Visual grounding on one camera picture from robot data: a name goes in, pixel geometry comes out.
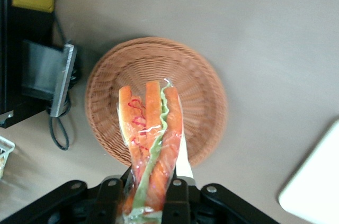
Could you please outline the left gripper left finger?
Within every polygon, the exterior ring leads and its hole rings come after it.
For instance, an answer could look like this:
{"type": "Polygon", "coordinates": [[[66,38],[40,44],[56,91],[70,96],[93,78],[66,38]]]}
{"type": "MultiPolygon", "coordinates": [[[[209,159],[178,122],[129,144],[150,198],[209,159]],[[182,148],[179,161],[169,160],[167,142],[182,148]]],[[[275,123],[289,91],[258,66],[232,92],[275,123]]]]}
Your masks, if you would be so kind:
{"type": "Polygon", "coordinates": [[[93,203],[88,214],[88,223],[116,223],[121,216],[124,181],[121,175],[106,177],[90,189],[93,203]]]}

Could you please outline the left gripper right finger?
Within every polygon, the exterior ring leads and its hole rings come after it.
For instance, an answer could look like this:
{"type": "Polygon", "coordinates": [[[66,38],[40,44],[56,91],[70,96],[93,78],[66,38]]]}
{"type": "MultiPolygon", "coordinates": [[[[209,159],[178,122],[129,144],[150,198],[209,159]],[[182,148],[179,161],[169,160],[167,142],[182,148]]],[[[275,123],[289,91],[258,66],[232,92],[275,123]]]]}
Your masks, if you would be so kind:
{"type": "Polygon", "coordinates": [[[189,188],[195,185],[191,177],[174,177],[166,193],[161,223],[200,223],[190,203],[189,188]]]}

